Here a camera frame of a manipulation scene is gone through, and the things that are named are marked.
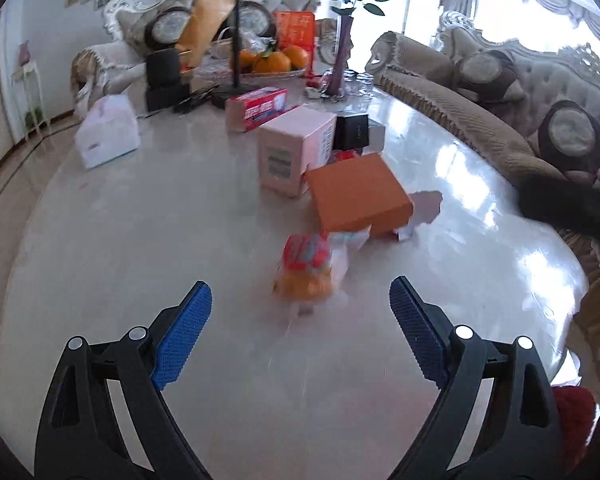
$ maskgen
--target blue textured pad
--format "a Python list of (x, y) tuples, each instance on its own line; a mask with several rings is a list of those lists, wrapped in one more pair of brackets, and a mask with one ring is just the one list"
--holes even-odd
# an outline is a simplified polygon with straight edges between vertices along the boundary
[(159, 390), (178, 379), (211, 314), (211, 303), (211, 289), (208, 285), (201, 285), (160, 341), (155, 353), (155, 370), (151, 376)]
[(425, 313), (422, 300), (411, 291), (403, 280), (396, 278), (389, 289), (389, 302), (402, 333), (409, 342), (422, 374), (434, 381), (441, 390), (448, 381), (446, 347)]

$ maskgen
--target sofa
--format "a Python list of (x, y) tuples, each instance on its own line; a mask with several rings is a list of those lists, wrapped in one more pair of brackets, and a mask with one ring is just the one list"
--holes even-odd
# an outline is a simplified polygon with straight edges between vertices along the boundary
[[(94, 102), (106, 94), (119, 94), (144, 76), (144, 58), (150, 52), (144, 42), (144, 29), (161, 12), (173, 7), (191, 9), (196, 0), (158, 0), (152, 4), (133, 0), (112, 0), (103, 12), (104, 27), (111, 43), (90, 46), (72, 62), (71, 87), (74, 113), (86, 117)], [(315, 12), (320, 0), (243, 0), (276, 10)], [(328, 63), (335, 45), (335, 20), (318, 20), (317, 62)]]
[[(574, 101), (600, 122), (600, 60), (589, 45), (541, 53), (517, 40), (492, 43), (458, 12), (442, 15), (436, 43), (440, 50), (386, 32), (374, 43), (366, 70), (377, 86), (464, 141), (514, 186), (529, 173), (594, 184), (594, 175), (565, 176), (539, 158), (534, 146), (536, 131), (558, 101)], [(522, 100), (479, 105), (454, 91), (457, 63), (494, 49), (512, 60), (524, 90)], [(592, 348), (600, 380), (600, 244), (572, 232), (558, 234), (589, 279), (589, 291), (574, 321)]]

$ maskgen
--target small white box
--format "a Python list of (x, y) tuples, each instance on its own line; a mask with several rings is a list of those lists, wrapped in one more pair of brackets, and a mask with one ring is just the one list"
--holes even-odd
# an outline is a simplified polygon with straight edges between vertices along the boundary
[(136, 113), (125, 95), (99, 99), (75, 134), (75, 147), (87, 170), (140, 146)]

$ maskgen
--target black stand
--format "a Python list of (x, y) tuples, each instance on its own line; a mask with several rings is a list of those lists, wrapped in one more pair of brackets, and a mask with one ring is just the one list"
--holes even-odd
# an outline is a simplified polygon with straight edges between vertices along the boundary
[(232, 84), (220, 85), (211, 94), (212, 104), (224, 110), (224, 103), (227, 99), (238, 97), (252, 90), (257, 90), (259, 86), (240, 84), (240, 0), (235, 0), (234, 9), (235, 31), (233, 38), (233, 56), (234, 56), (234, 81)]

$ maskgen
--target white tabletop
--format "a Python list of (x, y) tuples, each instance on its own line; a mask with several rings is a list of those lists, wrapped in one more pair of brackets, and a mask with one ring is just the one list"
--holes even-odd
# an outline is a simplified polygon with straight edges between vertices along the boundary
[[(408, 192), (441, 191), (442, 211), (405, 242), (369, 240), (342, 292), (311, 316), (271, 295), (286, 238), (317, 229), (311, 199), (260, 189), (253, 132), (227, 134), (223, 112), (205, 105), (141, 121), (142, 146), (94, 170), (70, 153), (30, 218), (0, 334), (0, 432), (25, 465), (67, 340), (148, 326), (196, 280), (212, 288), (212, 314), (164, 397), (216, 480), (391, 473), (438, 392), (389, 308), (402, 274), (482, 338), (528, 335), (555, 373), (586, 291), (577, 259), (550, 227), (516, 215), (510, 185), (471, 149), (378, 96), (369, 114), (387, 125), (384, 160)], [(112, 396), (147, 465), (116, 384)], [(487, 400), (485, 387), (456, 461)]]

